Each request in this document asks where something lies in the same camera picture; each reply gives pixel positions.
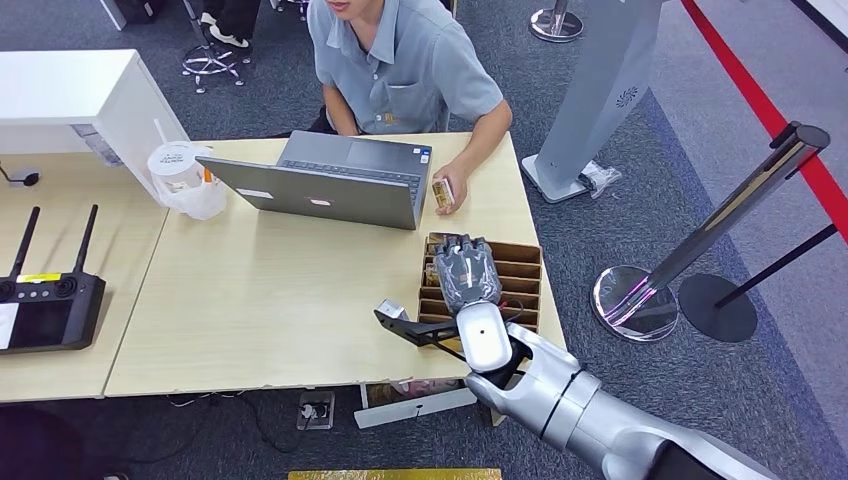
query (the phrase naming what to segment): router antenna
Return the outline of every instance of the router antenna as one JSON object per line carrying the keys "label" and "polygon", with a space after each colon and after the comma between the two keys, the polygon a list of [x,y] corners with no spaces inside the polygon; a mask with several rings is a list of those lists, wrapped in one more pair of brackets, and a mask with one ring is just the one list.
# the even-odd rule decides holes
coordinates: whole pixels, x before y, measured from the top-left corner
{"label": "router antenna", "polygon": [[80,251],[77,254],[77,263],[74,265],[74,273],[82,273],[82,265],[85,263],[85,256],[88,253],[88,242],[91,240],[91,231],[94,230],[94,219],[97,217],[97,204],[91,206],[91,213],[88,214],[88,224],[85,226],[85,233],[82,236]]}
{"label": "router antenna", "polygon": [[32,233],[35,232],[35,222],[38,221],[38,213],[41,209],[32,207],[32,213],[29,214],[29,222],[27,229],[24,231],[24,237],[21,239],[21,246],[18,247],[18,256],[15,257],[15,263],[12,265],[12,272],[9,278],[14,282],[21,274],[21,269],[24,268],[24,260],[26,260],[26,252],[29,250],[29,244],[32,241]]}

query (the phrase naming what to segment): red carpet stripe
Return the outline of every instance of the red carpet stripe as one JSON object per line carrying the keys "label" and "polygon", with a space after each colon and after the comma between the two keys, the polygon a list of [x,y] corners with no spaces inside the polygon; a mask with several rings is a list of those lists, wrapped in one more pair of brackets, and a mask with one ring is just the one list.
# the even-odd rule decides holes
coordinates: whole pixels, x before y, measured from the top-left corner
{"label": "red carpet stripe", "polygon": [[[704,12],[698,7],[694,0],[682,0],[683,7],[692,17],[695,26],[701,31],[704,40],[707,41],[713,53],[715,53],[718,61],[724,67],[724,70],[730,76],[736,88],[745,97],[748,106],[754,111],[754,114],[763,124],[766,131],[772,137],[777,136],[783,127],[786,126],[786,119],[774,106],[774,103],[768,98],[766,93],[754,80],[754,77],[745,69],[739,58],[733,53],[727,43],[721,38],[715,27],[704,16]],[[811,158],[801,168],[801,175],[809,185],[810,190],[818,199],[824,211],[830,217],[830,220],[842,234],[843,240],[848,243],[848,198],[839,188],[827,167],[824,166],[818,157]]]}

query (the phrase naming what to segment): pants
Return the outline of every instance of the pants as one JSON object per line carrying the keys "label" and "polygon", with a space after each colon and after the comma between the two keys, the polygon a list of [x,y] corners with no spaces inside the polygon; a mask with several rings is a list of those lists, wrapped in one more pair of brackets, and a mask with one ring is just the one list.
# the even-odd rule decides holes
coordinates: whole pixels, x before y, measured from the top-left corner
{"label": "pants", "polygon": [[[318,118],[316,118],[315,121],[312,122],[312,126],[307,128],[306,131],[317,133],[329,133],[330,135],[339,134],[339,132],[333,130],[332,125],[330,125],[330,121],[327,120],[327,107],[321,107],[321,110],[318,112]],[[289,138],[290,136],[291,132],[283,132],[277,135],[273,135],[269,138]]]}
{"label": "pants", "polygon": [[218,29],[224,35],[238,39],[253,38],[261,1],[203,0],[203,11],[218,19]]}

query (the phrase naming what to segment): man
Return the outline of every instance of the man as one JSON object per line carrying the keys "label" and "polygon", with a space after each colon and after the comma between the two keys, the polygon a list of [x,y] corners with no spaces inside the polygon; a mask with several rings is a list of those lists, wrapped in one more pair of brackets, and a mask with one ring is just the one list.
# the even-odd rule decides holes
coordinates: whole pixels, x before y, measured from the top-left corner
{"label": "man", "polygon": [[313,0],[307,20],[329,122],[319,118],[313,129],[438,132],[449,113],[474,122],[465,149],[433,176],[447,179],[456,199],[437,213],[456,211],[469,176],[512,123],[462,27],[438,0]]}

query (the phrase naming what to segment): cardboard organizer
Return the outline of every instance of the cardboard organizer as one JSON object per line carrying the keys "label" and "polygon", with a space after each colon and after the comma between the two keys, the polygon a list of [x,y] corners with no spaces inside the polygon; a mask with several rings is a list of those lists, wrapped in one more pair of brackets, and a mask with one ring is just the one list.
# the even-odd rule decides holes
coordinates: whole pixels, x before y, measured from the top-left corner
{"label": "cardboard organizer", "polygon": [[[418,292],[418,321],[442,323],[450,321],[450,311],[442,296],[439,277],[433,265],[436,246],[442,243],[445,233],[431,233],[424,245],[424,262],[421,267],[421,287]],[[488,242],[492,258],[500,277],[501,315],[504,320],[537,331],[539,326],[539,294],[542,284],[542,249],[534,245]],[[459,351],[459,339],[443,342]]]}

